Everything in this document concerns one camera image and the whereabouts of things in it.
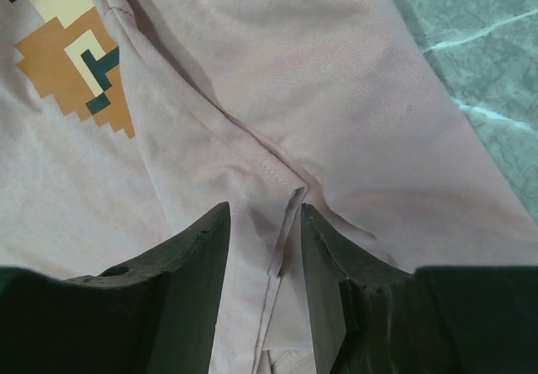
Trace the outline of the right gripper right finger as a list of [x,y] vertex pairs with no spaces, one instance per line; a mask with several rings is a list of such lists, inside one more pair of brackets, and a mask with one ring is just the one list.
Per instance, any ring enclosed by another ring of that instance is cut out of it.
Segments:
[[319,373],[534,373],[533,266],[427,266],[409,274],[301,210]]

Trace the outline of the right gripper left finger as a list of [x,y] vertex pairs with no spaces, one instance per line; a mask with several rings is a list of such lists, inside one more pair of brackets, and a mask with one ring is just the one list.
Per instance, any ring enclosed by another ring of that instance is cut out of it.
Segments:
[[4,373],[205,373],[229,249],[230,208],[92,277],[1,270]]

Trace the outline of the pink printed t shirt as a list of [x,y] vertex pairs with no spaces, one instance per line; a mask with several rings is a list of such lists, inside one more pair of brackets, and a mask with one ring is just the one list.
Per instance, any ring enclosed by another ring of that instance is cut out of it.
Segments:
[[1,0],[1,263],[66,279],[226,202],[211,373],[318,373],[310,203],[403,271],[537,228],[393,0]]

